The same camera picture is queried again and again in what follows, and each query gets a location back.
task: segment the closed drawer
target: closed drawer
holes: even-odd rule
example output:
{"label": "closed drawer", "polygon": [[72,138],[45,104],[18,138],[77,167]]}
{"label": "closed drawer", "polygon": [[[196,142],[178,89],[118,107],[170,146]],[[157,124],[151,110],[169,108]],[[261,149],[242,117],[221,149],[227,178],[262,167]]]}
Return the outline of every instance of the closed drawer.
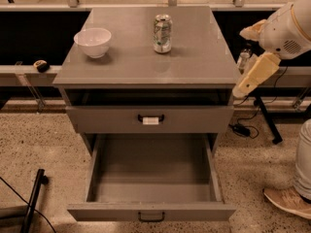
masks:
{"label": "closed drawer", "polygon": [[97,136],[76,220],[228,220],[206,134]]}
{"label": "closed drawer", "polygon": [[232,106],[68,107],[78,133],[220,133]]}

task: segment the bowl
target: bowl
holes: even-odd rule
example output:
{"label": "bowl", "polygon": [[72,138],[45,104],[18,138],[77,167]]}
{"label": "bowl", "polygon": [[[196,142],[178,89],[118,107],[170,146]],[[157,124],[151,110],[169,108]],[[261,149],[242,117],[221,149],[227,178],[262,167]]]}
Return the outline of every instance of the bowl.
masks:
{"label": "bowl", "polygon": [[88,28],[78,32],[74,41],[83,53],[91,58],[99,58],[109,49],[111,36],[111,32],[105,28]]}

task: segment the terrazzo floor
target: terrazzo floor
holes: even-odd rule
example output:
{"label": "terrazzo floor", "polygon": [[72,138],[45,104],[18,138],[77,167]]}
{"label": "terrazzo floor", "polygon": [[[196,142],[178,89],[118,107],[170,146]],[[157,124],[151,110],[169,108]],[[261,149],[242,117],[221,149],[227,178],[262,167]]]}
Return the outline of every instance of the terrazzo floor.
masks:
{"label": "terrazzo floor", "polygon": [[[239,117],[235,113],[232,122]],[[259,130],[256,139],[241,138],[230,129],[222,136],[214,157],[225,203],[237,210],[225,222],[77,222],[66,211],[85,197],[86,170],[90,156],[80,135],[64,113],[0,113],[0,175],[26,200],[37,170],[43,168],[50,182],[43,185],[37,204],[59,233],[96,232],[310,232],[309,221],[282,212],[262,196],[266,186],[291,185],[301,124],[277,124],[284,141],[272,144],[273,136],[261,115],[248,121]],[[0,182],[0,208],[23,202]],[[0,232],[19,232],[21,218],[0,220]],[[52,232],[35,216],[30,232]]]}

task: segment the soda can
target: soda can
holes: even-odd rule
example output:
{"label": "soda can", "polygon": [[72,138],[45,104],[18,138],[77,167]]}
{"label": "soda can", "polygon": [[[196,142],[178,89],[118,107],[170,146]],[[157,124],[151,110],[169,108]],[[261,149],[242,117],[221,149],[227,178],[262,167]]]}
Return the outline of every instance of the soda can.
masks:
{"label": "soda can", "polygon": [[162,14],[155,17],[154,23],[154,50],[159,53],[169,52],[172,49],[171,16]]}

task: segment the shoe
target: shoe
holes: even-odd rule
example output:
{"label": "shoe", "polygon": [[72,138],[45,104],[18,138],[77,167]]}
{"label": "shoe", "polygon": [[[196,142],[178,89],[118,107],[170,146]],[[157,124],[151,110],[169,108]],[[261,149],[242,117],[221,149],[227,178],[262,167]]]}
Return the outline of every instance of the shoe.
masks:
{"label": "shoe", "polygon": [[304,202],[293,186],[284,190],[265,188],[263,194],[279,209],[311,219],[311,204]]}

